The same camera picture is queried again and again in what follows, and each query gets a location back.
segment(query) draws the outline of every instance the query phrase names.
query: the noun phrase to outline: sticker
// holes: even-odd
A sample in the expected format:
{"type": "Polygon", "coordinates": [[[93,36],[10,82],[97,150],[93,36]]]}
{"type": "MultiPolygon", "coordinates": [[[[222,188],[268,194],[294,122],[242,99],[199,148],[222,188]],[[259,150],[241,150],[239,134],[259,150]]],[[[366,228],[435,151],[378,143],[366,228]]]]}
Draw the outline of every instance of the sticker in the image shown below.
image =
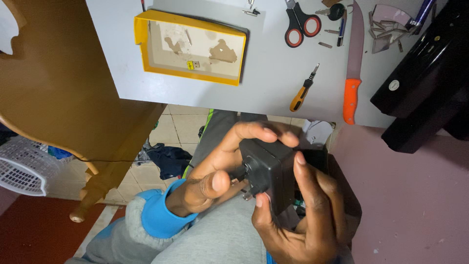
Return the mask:
{"type": "Polygon", "coordinates": [[[192,61],[187,62],[187,69],[193,70],[194,69],[194,63],[192,61]]]}
{"type": "Polygon", "coordinates": [[[395,91],[395,90],[397,90],[397,88],[399,88],[399,81],[398,80],[394,80],[389,84],[389,90],[395,91]]]}

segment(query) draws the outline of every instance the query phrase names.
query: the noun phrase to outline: white desk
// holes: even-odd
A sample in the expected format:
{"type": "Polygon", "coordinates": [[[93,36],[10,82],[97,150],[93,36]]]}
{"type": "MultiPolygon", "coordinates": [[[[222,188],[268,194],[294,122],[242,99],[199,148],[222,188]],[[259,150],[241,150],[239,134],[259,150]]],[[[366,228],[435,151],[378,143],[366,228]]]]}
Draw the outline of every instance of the white desk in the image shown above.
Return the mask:
{"type": "MultiPolygon", "coordinates": [[[[289,48],[284,40],[288,28],[284,0],[256,0],[253,8],[258,17],[246,15],[246,0],[145,0],[146,8],[201,16],[250,30],[242,82],[238,87],[200,80],[144,72],[139,46],[134,43],[134,16],[142,12],[138,0],[87,0],[88,9],[106,56],[119,97],[187,106],[242,111],[342,122],[342,103],[350,42],[352,16],[347,21],[344,44],[336,47],[336,30],[340,21],[320,16],[322,30],[305,38],[298,48],[289,48]],[[318,45],[325,42],[332,49],[318,45]],[[293,113],[289,105],[303,81],[316,64],[321,66],[304,104],[293,113]]],[[[320,0],[298,0],[306,14],[324,9],[320,0]]],[[[367,32],[368,12],[376,3],[401,8],[416,16],[422,1],[357,0],[365,23],[365,40],[358,107],[355,121],[360,125],[387,127],[393,117],[382,114],[370,98],[399,64],[417,37],[402,40],[404,53],[397,45],[387,51],[371,54],[372,38],[367,32]]],[[[438,1],[441,10],[446,0],[438,1]]]]}

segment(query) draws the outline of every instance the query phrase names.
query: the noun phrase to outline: screwdriver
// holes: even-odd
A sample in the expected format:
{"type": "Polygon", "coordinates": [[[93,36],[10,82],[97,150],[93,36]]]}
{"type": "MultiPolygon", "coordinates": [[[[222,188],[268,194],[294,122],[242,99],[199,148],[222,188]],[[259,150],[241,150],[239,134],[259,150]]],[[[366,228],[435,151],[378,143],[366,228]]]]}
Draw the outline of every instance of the screwdriver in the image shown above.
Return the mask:
{"type": "Polygon", "coordinates": [[[304,98],[306,97],[306,94],[308,93],[309,88],[311,87],[311,85],[313,85],[313,78],[316,75],[316,71],[318,70],[318,68],[319,68],[319,63],[314,68],[314,71],[311,73],[310,77],[304,81],[303,87],[301,87],[300,91],[293,99],[292,103],[290,104],[290,111],[296,112],[298,111],[298,109],[300,109],[301,105],[303,104],[304,98]]]}

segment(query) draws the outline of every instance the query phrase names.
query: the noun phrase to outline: blue sleeve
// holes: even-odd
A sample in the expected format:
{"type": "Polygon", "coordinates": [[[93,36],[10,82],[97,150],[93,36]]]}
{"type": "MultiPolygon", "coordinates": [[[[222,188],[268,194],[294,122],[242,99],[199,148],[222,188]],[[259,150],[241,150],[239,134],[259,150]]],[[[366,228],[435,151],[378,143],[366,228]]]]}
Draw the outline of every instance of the blue sleeve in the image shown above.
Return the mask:
{"type": "Polygon", "coordinates": [[[142,211],[142,226],[151,236],[162,239],[171,238],[198,215],[190,214],[186,217],[179,217],[166,208],[166,197],[184,181],[186,179],[173,182],[164,194],[161,193],[161,190],[148,190],[137,194],[146,200],[142,211]]]}

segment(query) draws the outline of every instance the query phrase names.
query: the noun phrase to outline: orange knife handle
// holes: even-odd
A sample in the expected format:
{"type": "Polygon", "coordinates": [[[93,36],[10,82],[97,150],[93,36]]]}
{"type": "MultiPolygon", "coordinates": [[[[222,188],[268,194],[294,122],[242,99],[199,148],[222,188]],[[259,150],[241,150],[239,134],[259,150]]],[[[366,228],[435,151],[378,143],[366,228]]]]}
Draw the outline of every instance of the orange knife handle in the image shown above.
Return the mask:
{"type": "Polygon", "coordinates": [[[355,124],[355,110],[358,102],[358,87],[362,83],[359,79],[346,79],[344,92],[344,121],[347,124],[355,124]]]}
{"type": "Polygon", "coordinates": [[[300,91],[298,94],[293,98],[292,103],[290,104],[290,111],[296,112],[298,109],[300,109],[301,105],[303,104],[304,98],[306,97],[306,94],[308,94],[309,88],[306,87],[301,87],[300,91]]]}

